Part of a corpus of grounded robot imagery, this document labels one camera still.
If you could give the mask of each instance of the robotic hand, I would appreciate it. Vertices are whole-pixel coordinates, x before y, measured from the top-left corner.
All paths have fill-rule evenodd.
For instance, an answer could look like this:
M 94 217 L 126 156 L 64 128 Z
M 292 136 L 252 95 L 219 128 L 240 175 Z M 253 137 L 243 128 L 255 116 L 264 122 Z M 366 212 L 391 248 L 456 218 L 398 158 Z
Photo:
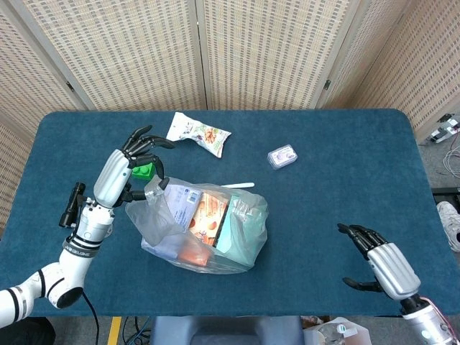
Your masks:
M 356 282 L 345 277 L 345 284 L 361 291 L 384 292 L 401 303 L 402 316 L 419 336 L 422 344 L 460 344 L 454 330 L 439 309 L 417 292 L 420 279 L 394 243 L 388 243 L 378 232 L 360 225 L 338 224 L 366 261 L 377 281 Z
M 77 183 L 70 195 L 59 225 L 73 228 L 65 239 L 59 262 L 34 273 L 21 285 L 0 291 L 0 328 L 26 318 L 32 312 L 35 298 L 46 297 L 56 308 L 74 304 L 83 294 L 85 276 L 102 241 L 111 231 L 113 208 L 124 201 L 145 200 L 143 190 L 130 191 L 128 183 L 134 167 L 153 163 L 165 189 L 161 160 L 148 153 L 150 147 L 174 148 L 167 139 L 146 134 L 152 126 L 135 130 L 121 149 L 107 159 L 94 185 L 94 199 L 83 196 L 85 185 Z

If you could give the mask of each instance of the gray carpet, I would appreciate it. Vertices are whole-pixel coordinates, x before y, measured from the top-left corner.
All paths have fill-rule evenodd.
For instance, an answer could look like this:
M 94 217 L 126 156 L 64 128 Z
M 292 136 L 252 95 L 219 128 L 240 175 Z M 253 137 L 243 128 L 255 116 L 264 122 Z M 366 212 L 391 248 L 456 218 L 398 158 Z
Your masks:
M 456 187 L 460 185 L 460 179 L 453 177 L 443 167 L 443 157 L 449 150 L 452 138 L 440 144 L 427 144 L 420 147 L 420 154 L 425 165 L 425 169 L 432 188 Z M 411 329 L 401 318 L 373 318 L 369 316 L 347 317 L 350 321 L 358 323 L 369 329 L 371 340 L 374 345 L 387 344 L 419 344 L 413 336 Z M 460 329 L 460 316 L 450 316 L 452 326 Z M 94 344 L 96 327 L 93 318 L 51 318 L 55 327 L 57 339 L 56 344 L 87 345 Z M 125 333 L 132 335 L 135 333 L 134 320 L 130 320 L 126 325 Z M 101 324 L 100 344 L 106 344 L 109 335 L 111 318 L 99 318 Z M 119 337 L 119 345 L 124 342 Z

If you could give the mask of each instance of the green block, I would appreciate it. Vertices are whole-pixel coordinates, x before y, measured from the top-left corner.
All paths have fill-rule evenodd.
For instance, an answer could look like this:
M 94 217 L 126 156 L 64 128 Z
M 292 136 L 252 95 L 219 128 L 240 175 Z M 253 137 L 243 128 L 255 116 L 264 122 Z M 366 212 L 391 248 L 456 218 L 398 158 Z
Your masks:
M 132 170 L 132 177 L 139 178 L 141 180 L 151 180 L 155 174 L 155 167 L 153 163 L 143 165 L 141 167 L 135 167 Z

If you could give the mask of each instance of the blue table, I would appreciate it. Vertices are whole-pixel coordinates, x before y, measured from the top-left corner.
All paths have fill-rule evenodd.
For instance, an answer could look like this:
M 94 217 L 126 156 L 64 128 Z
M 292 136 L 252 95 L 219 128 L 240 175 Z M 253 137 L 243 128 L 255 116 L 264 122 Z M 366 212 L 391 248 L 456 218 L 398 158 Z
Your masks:
M 460 311 L 460 276 L 441 227 L 412 130 L 396 110 L 186 111 L 228 130 L 222 159 L 195 142 L 156 149 L 167 175 L 192 183 L 255 182 L 267 199 L 269 239 L 248 273 L 199 275 L 140 248 L 123 208 L 86 276 L 101 315 L 396 315 L 383 294 L 345 286 L 372 272 L 336 223 L 363 224 L 395 242 L 422 280 L 421 293 Z M 68 231 L 58 227 L 75 181 L 86 194 L 130 132 L 154 124 L 165 136 L 173 111 L 59 112 L 46 116 L 0 242 L 0 289 L 58 260 Z M 273 170 L 267 153 L 291 144 L 297 162 Z M 137 181 L 134 187 L 142 188 Z M 89 315 L 80 300 L 34 314 Z

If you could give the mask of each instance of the clear plastic bag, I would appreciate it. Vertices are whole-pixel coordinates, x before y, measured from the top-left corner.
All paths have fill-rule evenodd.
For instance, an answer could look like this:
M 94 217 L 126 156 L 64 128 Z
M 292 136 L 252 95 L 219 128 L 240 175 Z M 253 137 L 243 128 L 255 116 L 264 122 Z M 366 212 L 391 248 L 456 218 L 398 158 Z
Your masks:
M 165 191 L 158 186 L 159 181 L 155 176 L 146 185 L 147 200 L 126 205 L 126 213 L 142 234 L 143 249 L 175 266 L 201 273 L 241 273 L 254 266 L 257 255 L 267 241 L 265 220 L 268 210 L 262 196 L 240 189 L 211 184 L 194 185 L 170 178 L 170 188 L 178 185 L 186 187 L 187 192 L 189 189 L 199 191 L 201 197 L 198 207 L 211 207 L 203 201 L 205 193 L 215 213 L 225 209 L 220 224 L 217 219 L 201 232 L 194 228 L 195 217 L 190 228 L 189 224 L 180 225 L 176 221 L 178 215 L 175 213 L 175 219 L 170 211 Z M 206 232 L 209 235 L 212 231 L 216 233 L 215 237 L 207 237 Z

